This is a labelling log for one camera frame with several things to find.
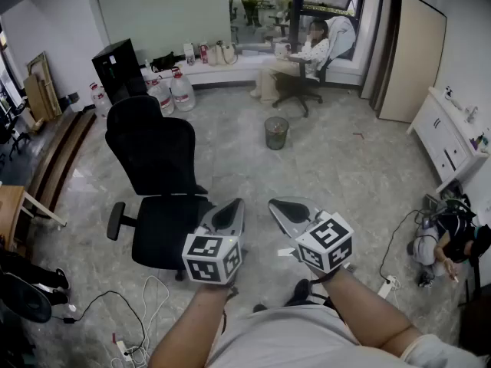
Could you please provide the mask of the black chair with wheels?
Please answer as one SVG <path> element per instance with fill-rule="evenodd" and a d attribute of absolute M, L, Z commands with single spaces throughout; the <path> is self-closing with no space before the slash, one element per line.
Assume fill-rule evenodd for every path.
<path fill-rule="evenodd" d="M 14 252 L 0 250 L 0 301 L 18 316 L 46 323 L 54 306 L 70 302 L 69 291 L 62 269 L 50 271 Z"/>

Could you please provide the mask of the black handbag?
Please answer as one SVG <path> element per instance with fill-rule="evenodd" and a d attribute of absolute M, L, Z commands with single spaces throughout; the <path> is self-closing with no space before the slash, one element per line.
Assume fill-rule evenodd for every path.
<path fill-rule="evenodd" d="M 153 59 L 150 62 L 150 69 L 154 73 L 167 71 L 172 69 L 176 65 L 177 61 L 178 60 L 176 59 L 174 53 L 170 52 L 165 56 Z"/>

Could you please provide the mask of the beige tote bag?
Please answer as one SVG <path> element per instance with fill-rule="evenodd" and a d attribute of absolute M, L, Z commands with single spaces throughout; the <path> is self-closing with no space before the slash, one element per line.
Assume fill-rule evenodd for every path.
<path fill-rule="evenodd" d="M 223 41 L 217 41 L 215 50 L 218 65 L 234 65 L 238 60 L 234 43 L 226 44 Z"/>

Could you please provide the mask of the white power strip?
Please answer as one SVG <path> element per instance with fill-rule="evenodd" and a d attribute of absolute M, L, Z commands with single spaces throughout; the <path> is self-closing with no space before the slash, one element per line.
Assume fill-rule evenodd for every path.
<path fill-rule="evenodd" d="M 125 343 L 122 340 L 117 340 L 116 345 L 123 359 L 127 362 L 132 362 L 133 357 L 131 355 L 131 350 L 126 347 Z"/>
<path fill-rule="evenodd" d="M 381 285 L 378 295 L 383 299 L 386 299 L 390 292 L 395 291 L 399 286 L 399 281 L 391 275 L 387 276 L 387 279 Z"/>

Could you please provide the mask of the black mesh office chair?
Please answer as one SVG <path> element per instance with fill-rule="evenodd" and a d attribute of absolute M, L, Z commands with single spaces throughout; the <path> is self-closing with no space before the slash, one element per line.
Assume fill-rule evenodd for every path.
<path fill-rule="evenodd" d="M 155 97 L 140 95 L 110 108 L 105 140 L 142 198 L 135 218 L 124 214 L 124 202 L 114 204 L 107 237 L 115 241 L 121 226 L 132 227 L 132 259 L 149 268 L 175 271 L 175 279 L 182 281 L 186 237 L 214 206 L 196 182 L 193 126 L 164 117 Z"/>

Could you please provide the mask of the beige board panels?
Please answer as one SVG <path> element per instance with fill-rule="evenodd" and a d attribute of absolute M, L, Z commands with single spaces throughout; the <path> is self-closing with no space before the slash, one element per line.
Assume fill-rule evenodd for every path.
<path fill-rule="evenodd" d="M 378 118 L 410 123 L 436 83 L 447 17 L 423 0 L 379 0 L 361 98 Z"/>

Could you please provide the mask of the person's right forearm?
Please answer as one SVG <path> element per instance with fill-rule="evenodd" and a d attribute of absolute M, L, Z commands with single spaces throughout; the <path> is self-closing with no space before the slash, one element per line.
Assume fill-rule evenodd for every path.
<path fill-rule="evenodd" d="M 395 306 L 340 267 L 312 271 L 359 343 L 399 357 L 421 332 Z"/>

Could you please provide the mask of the person's white shirt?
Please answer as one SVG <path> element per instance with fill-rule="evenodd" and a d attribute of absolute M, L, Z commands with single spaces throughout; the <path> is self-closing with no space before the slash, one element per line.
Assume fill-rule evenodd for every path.
<path fill-rule="evenodd" d="M 206 368 L 486 368 L 483 359 L 427 334 L 401 356 L 363 347 L 330 308 L 280 307 L 238 320 Z"/>

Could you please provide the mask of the dark wooden planks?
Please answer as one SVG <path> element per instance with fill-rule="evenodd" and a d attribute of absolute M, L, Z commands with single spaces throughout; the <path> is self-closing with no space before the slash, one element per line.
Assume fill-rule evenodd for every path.
<path fill-rule="evenodd" d="M 52 212 L 77 152 L 96 119 L 95 110 L 64 117 L 35 170 L 28 194 Z"/>

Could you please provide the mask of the person's left forearm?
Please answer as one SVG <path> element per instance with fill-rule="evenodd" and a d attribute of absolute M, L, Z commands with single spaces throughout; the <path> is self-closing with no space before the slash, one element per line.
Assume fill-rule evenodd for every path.
<path fill-rule="evenodd" d="M 201 285 L 158 343 L 148 368 L 204 368 L 229 295 L 225 285 Z"/>

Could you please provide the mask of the grey jacket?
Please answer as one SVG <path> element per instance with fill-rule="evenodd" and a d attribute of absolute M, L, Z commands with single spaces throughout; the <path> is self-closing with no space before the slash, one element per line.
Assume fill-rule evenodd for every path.
<path fill-rule="evenodd" d="M 328 57 L 334 60 L 353 48 L 356 33 L 351 21 L 345 16 L 334 16 L 325 22 L 328 26 Z"/>

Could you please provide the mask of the stacked picture frames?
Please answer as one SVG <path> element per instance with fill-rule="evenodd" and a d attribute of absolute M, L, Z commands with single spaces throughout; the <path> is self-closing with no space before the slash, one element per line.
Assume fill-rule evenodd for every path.
<path fill-rule="evenodd" d="M 51 121 L 62 114 L 57 94 L 43 51 L 27 63 L 28 77 L 24 80 L 24 89 L 35 120 Z"/>

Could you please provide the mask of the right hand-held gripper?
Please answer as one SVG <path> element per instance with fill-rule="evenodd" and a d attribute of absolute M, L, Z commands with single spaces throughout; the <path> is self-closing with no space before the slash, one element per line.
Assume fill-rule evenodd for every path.
<path fill-rule="evenodd" d="M 329 213 L 311 199 L 289 196 L 270 199 L 269 211 L 307 265 L 328 274 L 352 255 L 354 230 L 339 213 Z"/>

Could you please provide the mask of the black tower cabinet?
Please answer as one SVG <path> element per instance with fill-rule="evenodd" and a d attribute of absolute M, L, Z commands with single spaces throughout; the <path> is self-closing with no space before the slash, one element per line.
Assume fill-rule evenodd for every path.
<path fill-rule="evenodd" d="M 108 45 L 92 58 L 92 63 L 112 104 L 147 94 L 147 85 L 129 38 Z"/>

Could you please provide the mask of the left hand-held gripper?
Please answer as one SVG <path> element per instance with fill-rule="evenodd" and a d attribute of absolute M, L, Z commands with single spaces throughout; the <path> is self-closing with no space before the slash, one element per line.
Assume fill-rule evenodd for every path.
<path fill-rule="evenodd" d="M 182 259 L 191 281 L 229 284 L 242 264 L 245 202 L 236 198 L 210 209 L 189 233 Z"/>

